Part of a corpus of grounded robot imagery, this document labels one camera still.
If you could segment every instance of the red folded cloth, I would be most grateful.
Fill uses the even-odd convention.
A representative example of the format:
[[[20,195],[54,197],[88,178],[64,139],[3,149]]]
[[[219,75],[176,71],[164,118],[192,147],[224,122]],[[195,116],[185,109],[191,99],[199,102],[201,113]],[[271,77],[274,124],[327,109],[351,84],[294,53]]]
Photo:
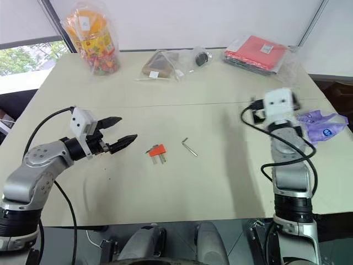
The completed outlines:
[[[286,46],[256,36],[250,36],[237,51],[232,50],[231,46],[224,52],[227,57],[268,71],[276,66],[287,50]]]

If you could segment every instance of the allen key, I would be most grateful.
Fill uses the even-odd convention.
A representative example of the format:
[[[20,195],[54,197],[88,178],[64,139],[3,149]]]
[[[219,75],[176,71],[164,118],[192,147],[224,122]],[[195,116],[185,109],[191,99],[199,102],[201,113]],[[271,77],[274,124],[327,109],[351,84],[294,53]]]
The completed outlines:
[[[188,146],[186,145],[185,142],[187,141],[187,139],[188,139],[188,138],[185,138],[185,139],[181,142],[181,144],[182,144],[187,150],[189,150],[190,153],[192,153],[194,156],[197,157],[197,153],[196,153],[194,150],[192,150],[190,147],[188,147]]]

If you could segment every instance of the purple packaged item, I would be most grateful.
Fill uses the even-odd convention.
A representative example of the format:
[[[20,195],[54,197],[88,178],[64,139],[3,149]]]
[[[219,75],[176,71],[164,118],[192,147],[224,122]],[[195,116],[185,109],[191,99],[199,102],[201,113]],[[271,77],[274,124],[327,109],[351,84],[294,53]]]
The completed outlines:
[[[313,112],[309,113],[304,113],[298,115],[298,121],[301,121],[303,123],[307,124],[319,124],[319,123],[324,123],[328,121],[329,119],[335,117],[336,113],[330,114],[328,116],[322,116],[320,110],[314,110]]]
[[[344,123],[322,123],[308,126],[307,134],[311,143],[317,144],[319,141],[327,141],[347,126]]]
[[[344,123],[327,123],[334,116],[344,119]],[[302,122],[307,130],[308,138],[311,143],[317,144],[319,141],[327,141],[341,132],[348,124],[348,118],[339,114],[322,116],[320,110],[301,114],[298,120]]]

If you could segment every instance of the label sticker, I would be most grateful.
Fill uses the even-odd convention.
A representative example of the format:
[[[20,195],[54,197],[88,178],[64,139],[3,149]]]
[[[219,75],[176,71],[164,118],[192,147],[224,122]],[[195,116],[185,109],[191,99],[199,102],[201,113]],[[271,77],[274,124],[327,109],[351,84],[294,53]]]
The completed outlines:
[[[159,75],[159,72],[156,72],[156,71],[149,72],[150,78],[158,78],[158,75]]]
[[[272,49],[273,49],[274,47],[272,46],[272,45],[266,45],[266,44],[264,44],[264,46],[261,48],[261,52],[263,52],[263,53],[265,53],[265,54],[269,54],[271,51],[272,51]]]
[[[89,17],[78,17],[78,21],[82,30],[84,31],[90,30]]]
[[[329,129],[325,129],[323,130],[323,134],[328,137],[332,135],[332,132]]]

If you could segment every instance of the white table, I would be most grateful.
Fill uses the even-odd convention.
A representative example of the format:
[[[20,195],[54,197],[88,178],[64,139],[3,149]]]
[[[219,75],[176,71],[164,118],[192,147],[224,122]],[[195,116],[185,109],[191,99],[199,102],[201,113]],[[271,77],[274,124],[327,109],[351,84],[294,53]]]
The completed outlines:
[[[262,98],[282,83],[226,65],[220,51],[213,52],[210,65],[179,83],[135,81],[152,52],[121,54],[122,68],[109,77],[91,76],[78,55],[65,55],[0,147],[0,187],[20,165],[34,127],[50,113],[77,105],[99,119],[123,117],[104,131],[106,142],[138,134],[128,148],[78,161],[57,178],[73,203],[78,225],[271,217],[272,185],[259,169],[271,162],[270,140],[243,125],[239,113],[251,96]],[[335,111],[303,70],[294,91],[302,111]],[[33,144],[72,137],[69,118],[61,114],[50,120]],[[197,158],[181,145],[185,137]],[[167,163],[153,165],[145,152],[161,143]],[[319,144],[313,158],[319,174],[315,213],[352,210],[352,143],[353,135],[345,129]],[[42,218],[45,226],[72,225],[56,188]]]

